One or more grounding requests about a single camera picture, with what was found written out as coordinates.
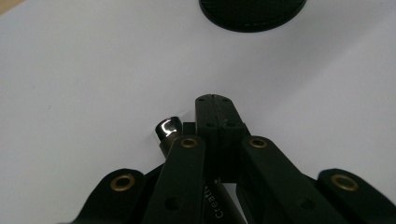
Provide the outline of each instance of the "round black object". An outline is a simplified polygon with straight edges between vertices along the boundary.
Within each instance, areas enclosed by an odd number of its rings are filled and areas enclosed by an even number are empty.
[[[296,16],[306,0],[200,0],[204,14],[216,25],[237,32],[260,32]]]

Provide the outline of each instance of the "brass grommet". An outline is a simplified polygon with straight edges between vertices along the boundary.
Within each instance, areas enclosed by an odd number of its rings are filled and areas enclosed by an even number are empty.
[[[111,181],[110,187],[114,191],[125,191],[134,185],[134,177],[132,175],[119,175]]]
[[[347,175],[332,175],[331,180],[340,189],[355,191],[359,188],[358,183]]]
[[[252,138],[248,141],[253,147],[267,147],[268,144],[261,138]]]
[[[180,141],[180,145],[183,147],[196,147],[198,146],[198,142],[193,138],[185,138]]]

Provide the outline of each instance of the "white table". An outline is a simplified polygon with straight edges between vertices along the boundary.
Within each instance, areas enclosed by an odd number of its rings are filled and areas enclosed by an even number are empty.
[[[308,0],[241,34],[198,1],[28,1],[0,17],[0,223],[71,221],[108,173],[164,161],[155,125],[234,101],[305,174],[396,202],[396,2]]]

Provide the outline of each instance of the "metal ring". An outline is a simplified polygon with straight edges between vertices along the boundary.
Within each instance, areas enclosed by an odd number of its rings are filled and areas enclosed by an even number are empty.
[[[118,183],[120,180],[127,180],[127,184]],[[125,191],[134,185],[134,177],[132,175],[119,175],[111,181],[110,187],[114,191]]]
[[[347,191],[355,191],[359,188],[358,183],[347,175],[332,175],[332,182],[338,188]]]
[[[193,138],[185,138],[180,141],[180,145],[183,147],[196,147],[198,146],[198,142]]]
[[[267,147],[268,144],[261,138],[252,138],[248,141],[253,147]]]

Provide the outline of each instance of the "black lens cap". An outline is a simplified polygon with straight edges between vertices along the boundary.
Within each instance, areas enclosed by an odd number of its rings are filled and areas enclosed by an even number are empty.
[[[200,0],[201,10],[216,25],[236,32],[270,30],[296,16],[306,0]]]

